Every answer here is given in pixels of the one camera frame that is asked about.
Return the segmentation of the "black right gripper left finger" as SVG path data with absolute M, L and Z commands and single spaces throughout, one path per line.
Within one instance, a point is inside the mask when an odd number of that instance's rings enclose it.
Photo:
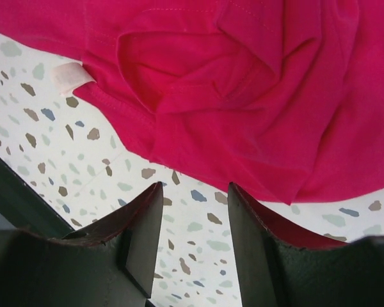
M 163 216 L 156 182 L 62 239 L 0 230 L 0 306 L 144 306 Z

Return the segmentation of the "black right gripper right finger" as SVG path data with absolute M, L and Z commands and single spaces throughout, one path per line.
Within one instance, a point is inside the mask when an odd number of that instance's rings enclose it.
M 318 235 L 235 183 L 228 216 L 243 306 L 384 306 L 384 235 Z

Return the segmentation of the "magenta red t shirt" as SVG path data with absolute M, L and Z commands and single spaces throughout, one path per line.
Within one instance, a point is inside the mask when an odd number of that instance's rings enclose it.
M 81 61 L 128 150 L 218 189 L 384 188 L 384 1 L 0 1 L 0 33 Z

